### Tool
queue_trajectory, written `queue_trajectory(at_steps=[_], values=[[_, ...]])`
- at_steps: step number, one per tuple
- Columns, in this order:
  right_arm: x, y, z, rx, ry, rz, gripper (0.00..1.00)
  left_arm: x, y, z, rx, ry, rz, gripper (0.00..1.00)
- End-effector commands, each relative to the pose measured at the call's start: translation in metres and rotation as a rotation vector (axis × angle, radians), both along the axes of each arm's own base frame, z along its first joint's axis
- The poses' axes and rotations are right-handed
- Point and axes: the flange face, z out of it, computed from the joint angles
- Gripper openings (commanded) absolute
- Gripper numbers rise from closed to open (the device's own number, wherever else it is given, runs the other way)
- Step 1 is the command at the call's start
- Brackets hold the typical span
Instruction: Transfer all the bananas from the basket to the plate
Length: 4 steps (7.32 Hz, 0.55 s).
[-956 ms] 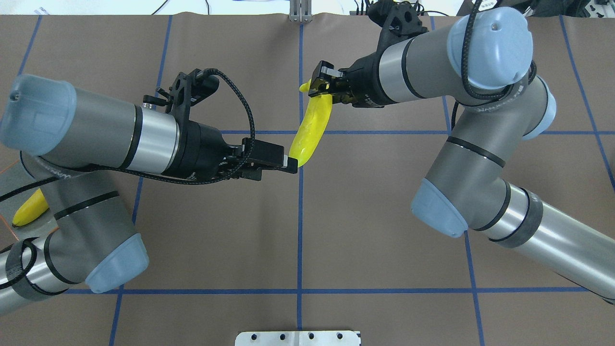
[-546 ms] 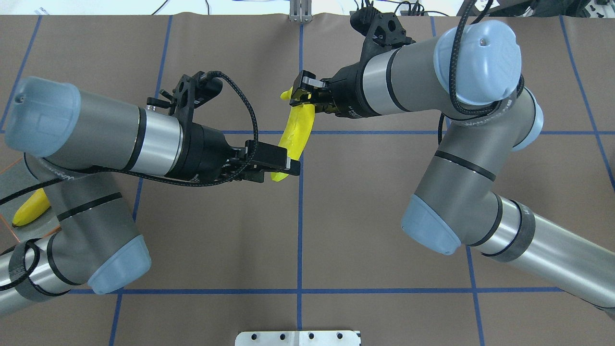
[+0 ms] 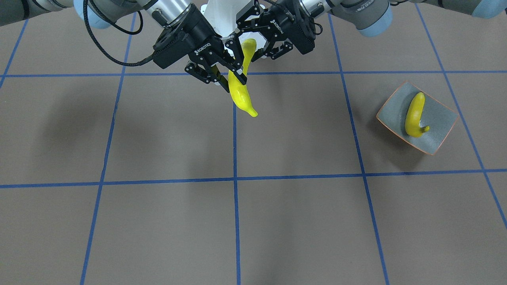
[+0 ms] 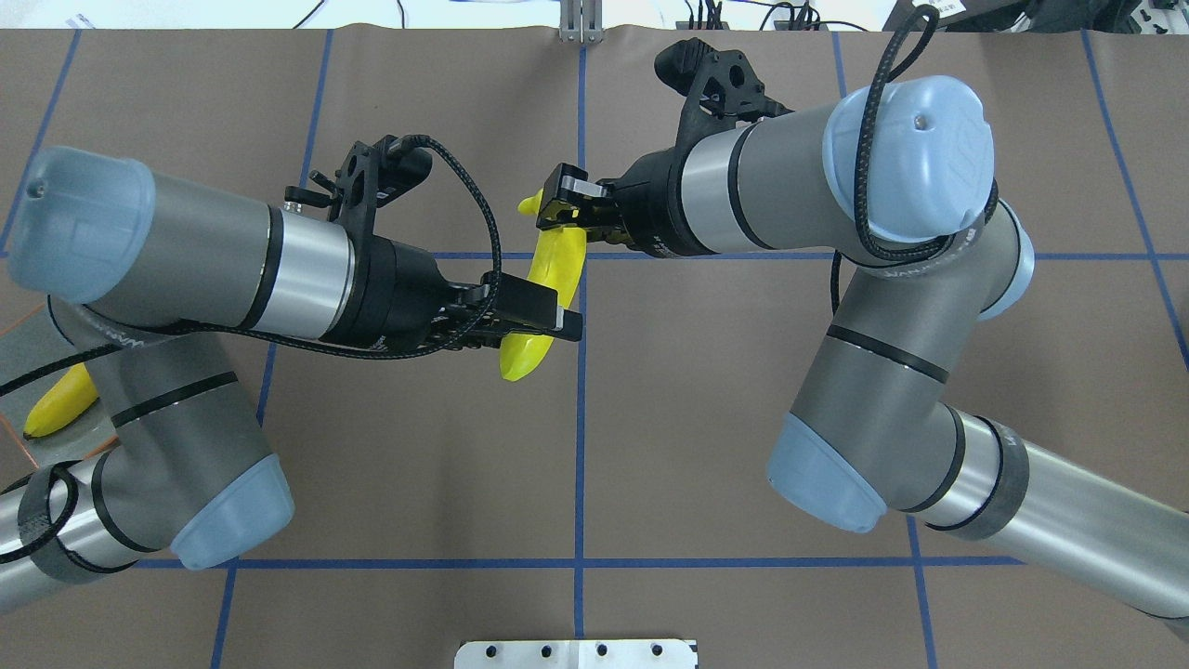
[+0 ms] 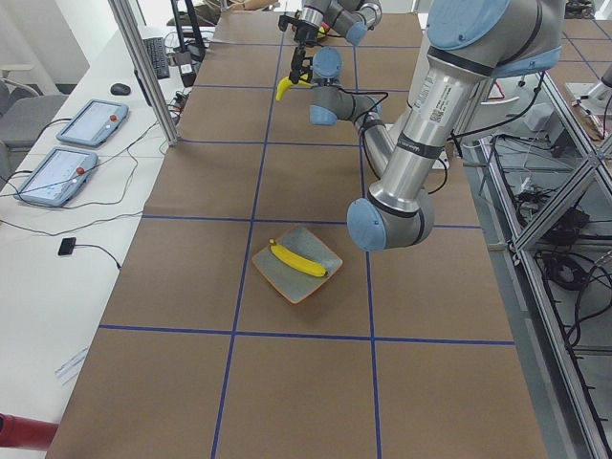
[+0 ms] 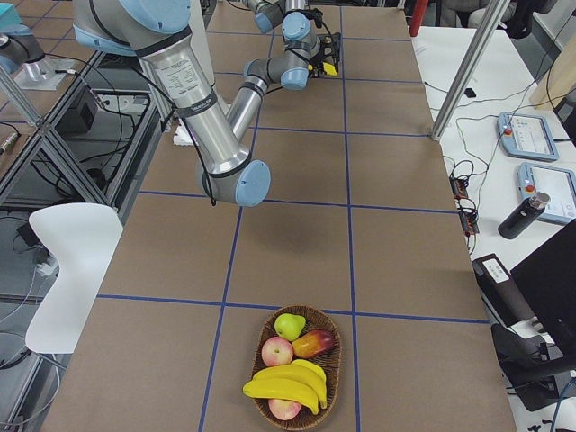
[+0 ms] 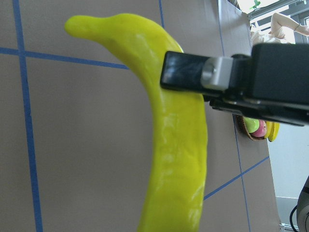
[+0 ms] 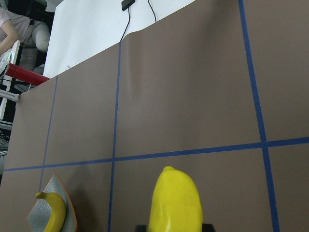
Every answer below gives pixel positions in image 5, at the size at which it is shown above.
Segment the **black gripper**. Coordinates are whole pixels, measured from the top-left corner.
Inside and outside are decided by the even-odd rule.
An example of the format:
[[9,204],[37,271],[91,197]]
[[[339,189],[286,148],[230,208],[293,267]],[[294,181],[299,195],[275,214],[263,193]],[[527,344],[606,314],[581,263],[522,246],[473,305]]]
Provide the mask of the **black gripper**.
[[292,84],[311,85],[313,80],[313,57],[306,56],[304,46],[297,46],[294,50],[289,80]]
[[318,26],[298,20],[295,24],[294,42],[299,47],[314,47],[317,44]]

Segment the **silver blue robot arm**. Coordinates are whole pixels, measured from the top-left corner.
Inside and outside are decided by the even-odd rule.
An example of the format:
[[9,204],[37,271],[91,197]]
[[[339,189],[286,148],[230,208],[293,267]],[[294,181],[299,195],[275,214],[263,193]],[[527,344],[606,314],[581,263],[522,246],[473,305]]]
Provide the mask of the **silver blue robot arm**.
[[416,245],[433,226],[425,181],[474,87],[493,77],[517,77],[554,67],[561,51],[560,1],[435,1],[432,3],[410,103],[391,127],[377,103],[344,93],[336,51],[319,50],[310,120],[354,124],[378,174],[347,211],[353,242],[365,251]]
[[367,32],[381,21],[379,1],[303,1],[295,26],[294,42],[313,47],[322,24],[329,26],[353,46],[358,46]]

